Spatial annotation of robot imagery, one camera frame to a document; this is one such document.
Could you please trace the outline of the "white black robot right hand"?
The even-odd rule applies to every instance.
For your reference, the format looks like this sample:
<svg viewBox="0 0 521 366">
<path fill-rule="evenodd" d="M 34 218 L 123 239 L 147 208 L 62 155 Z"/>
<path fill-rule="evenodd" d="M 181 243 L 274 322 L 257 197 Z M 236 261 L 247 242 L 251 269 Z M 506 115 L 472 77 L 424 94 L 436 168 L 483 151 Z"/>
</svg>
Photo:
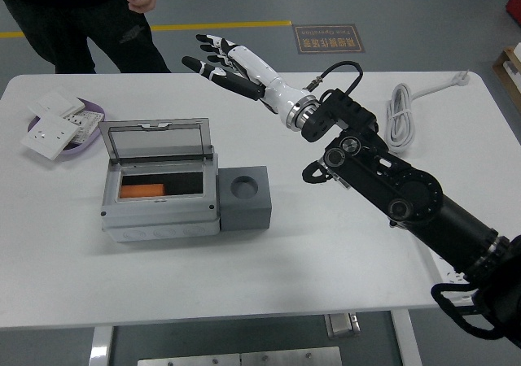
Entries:
<svg viewBox="0 0 521 366">
<path fill-rule="evenodd" d="M 260 100 L 278 115 L 287 128 L 298 131 L 317 110 L 317 99 L 307 89 L 289 86 L 264 60 L 242 46 L 222 37 L 199 34 L 200 48 L 208 61 L 185 56 L 182 63 L 193 72 L 236 94 Z"/>
</svg>

